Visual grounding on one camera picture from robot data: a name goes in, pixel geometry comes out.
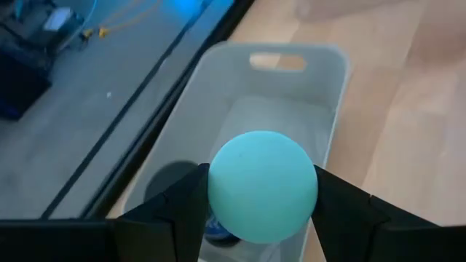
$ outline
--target gray floor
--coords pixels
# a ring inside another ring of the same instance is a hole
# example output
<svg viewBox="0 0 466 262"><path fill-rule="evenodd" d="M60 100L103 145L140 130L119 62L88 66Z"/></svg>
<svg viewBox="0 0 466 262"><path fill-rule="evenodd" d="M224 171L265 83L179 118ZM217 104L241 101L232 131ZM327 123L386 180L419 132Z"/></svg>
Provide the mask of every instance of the gray floor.
<svg viewBox="0 0 466 262"><path fill-rule="evenodd" d="M100 0L90 24L130 1ZM52 72L52 88L19 122L0 121L0 218L42 214L186 24L193 11L176 7L184 1L164 1L137 25L94 38L81 52L65 51ZM92 5L58 3L81 13Z"/></svg>

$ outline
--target plastic container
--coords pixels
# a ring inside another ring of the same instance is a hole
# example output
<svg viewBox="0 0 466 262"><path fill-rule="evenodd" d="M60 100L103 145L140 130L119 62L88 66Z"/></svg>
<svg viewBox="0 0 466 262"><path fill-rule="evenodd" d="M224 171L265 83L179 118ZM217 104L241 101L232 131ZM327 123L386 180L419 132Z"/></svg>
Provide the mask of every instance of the plastic container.
<svg viewBox="0 0 466 262"><path fill-rule="evenodd" d="M302 57L302 70L257 68L251 55ZM125 211L144 199L152 176L174 162L210 162L233 137L253 130L281 132L325 167L330 151L348 62L335 47L301 44L218 44L206 52L154 144ZM307 226L281 243L241 241L228 248L204 241L207 262L299 261Z"/></svg>

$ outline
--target light blue ball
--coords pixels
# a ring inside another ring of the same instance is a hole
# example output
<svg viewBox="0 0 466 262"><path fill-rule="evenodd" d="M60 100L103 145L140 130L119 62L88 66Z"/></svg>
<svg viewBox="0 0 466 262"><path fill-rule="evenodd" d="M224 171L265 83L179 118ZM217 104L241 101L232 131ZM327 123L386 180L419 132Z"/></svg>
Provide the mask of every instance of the light blue ball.
<svg viewBox="0 0 466 262"><path fill-rule="evenodd" d="M233 235L259 244L279 242L309 220L317 175L304 149L290 138L247 132L214 157L208 196L214 215Z"/></svg>

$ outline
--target floor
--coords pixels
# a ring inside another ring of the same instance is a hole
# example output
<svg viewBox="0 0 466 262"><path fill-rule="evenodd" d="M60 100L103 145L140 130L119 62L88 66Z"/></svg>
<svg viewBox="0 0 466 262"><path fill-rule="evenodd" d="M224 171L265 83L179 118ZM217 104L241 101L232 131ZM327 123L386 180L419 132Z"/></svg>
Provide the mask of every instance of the floor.
<svg viewBox="0 0 466 262"><path fill-rule="evenodd" d="M94 0L56 2L87 16ZM138 4L132 5L119 20L112 21L114 25L151 8L157 0L100 0L88 26L102 23L110 14L131 3ZM110 33L104 39L91 39L82 51L76 48L64 51L54 66L50 90L20 121L0 120L0 218L38 218L44 212L196 12L182 8L189 6L185 0L160 3L159 9L136 24ZM191 3L199 5L197 0ZM170 81L167 79L162 84L171 85ZM158 92L160 85L158 82L151 87L156 89L151 92ZM151 101L145 101L141 108L150 108L151 114L162 98L163 94L151 93L146 96ZM112 157L119 159L128 147L126 142L130 143L121 137L131 137L132 141L139 130L131 128L139 127L146 120L143 114L132 117L130 127L112 143L109 149ZM112 165L106 160L103 158L103 166ZM107 175L113 167L101 166L88 176Z"/></svg>
<svg viewBox="0 0 466 262"><path fill-rule="evenodd" d="M466 223L466 1L256 0L232 41L336 44L352 78L327 169L439 225ZM314 232L305 261L324 261Z"/></svg>

